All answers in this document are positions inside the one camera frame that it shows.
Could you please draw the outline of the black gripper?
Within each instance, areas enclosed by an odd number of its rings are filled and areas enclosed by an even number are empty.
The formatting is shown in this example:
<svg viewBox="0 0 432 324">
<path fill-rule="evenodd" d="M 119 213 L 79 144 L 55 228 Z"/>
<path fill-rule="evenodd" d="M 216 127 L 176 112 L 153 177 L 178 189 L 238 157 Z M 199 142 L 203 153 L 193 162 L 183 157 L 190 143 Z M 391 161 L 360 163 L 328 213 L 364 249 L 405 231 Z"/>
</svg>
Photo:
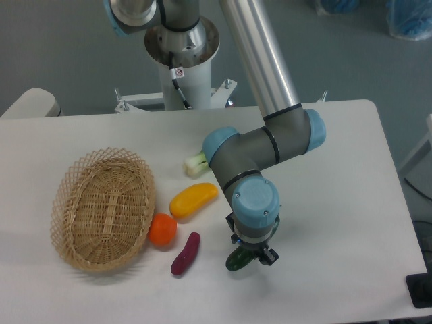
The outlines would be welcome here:
<svg viewBox="0 0 432 324">
<path fill-rule="evenodd" d="M 274 249 L 269 248 L 269 241 L 279 227 L 279 216 L 264 229 L 252 229 L 242 225 L 242 230 L 240 230 L 237 227 L 240 223 L 234 213 L 230 213 L 225 219 L 232 231 L 232 244 L 238 244 L 244 250 L 250 251 L 262 265 L 272 266 L 278 260 L 279 255 Z"/>
</svg>

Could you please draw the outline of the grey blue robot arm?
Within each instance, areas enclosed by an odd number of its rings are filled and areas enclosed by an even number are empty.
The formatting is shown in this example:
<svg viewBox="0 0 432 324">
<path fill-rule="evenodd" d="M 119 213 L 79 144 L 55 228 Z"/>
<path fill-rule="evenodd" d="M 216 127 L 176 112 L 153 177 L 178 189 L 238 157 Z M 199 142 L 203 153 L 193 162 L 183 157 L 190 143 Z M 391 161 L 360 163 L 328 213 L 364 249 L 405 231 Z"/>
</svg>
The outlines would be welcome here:
<svg viewBox="0 0 432 324">
<path fill-rule="evenodd" d="M 232 208 L 227 222 L 236 249 L 225 265 L 237 271 L 255 259 L 272 265 L 278 258 L 269 241 L 279 226 L 279 194 L 262 170 L 321 146 L 326 129 L 316 111 L 302 107 L 263 3 L 222 1 L 220 6 L 264 121 L 245 134 L 232 127 L 211 132 L 200 154 Z M 106 1 L 104 8 L 118 35 L 145 33 L 166 110 L 210 108 L 217 98 L 210 62 L 219 35 L 200 14 L 198 1 Z"/>
</svg>

